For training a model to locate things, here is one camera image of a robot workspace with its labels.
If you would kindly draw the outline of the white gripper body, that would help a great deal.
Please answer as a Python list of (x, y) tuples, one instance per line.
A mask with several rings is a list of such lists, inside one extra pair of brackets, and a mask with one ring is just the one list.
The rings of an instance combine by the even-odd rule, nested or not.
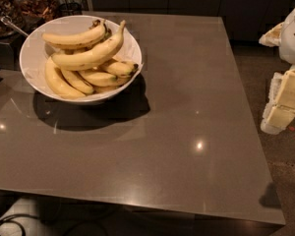
[(282, 23), (263, 34), (259, 44), (277, 46), (280, 58), (295, 65), (295, 8)]

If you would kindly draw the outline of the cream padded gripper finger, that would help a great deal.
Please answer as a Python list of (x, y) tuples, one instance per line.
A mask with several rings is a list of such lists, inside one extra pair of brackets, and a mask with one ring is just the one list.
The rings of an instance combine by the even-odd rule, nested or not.
[(295, 65), (284, 74), (275, 73), (270, 81), (261, 130), (277, 135), (295, 118)]

